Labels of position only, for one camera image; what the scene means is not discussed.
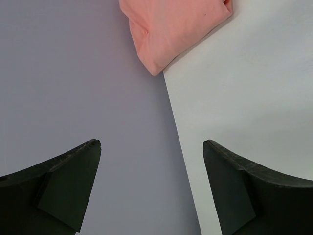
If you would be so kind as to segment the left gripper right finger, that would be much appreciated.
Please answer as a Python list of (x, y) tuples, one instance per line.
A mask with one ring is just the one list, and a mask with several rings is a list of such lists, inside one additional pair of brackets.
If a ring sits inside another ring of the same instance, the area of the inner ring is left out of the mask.
[(203, 158), (224, 235), (311, 235), (313, 182), (262, 166), (213, 140)]

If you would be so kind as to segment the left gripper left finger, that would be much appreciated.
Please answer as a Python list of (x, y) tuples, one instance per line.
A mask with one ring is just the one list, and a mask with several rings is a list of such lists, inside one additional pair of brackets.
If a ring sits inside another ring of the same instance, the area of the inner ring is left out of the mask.
[(101, 157), (92, 139), (47, 161), (0, 178), (2, 235), (80, 232)]

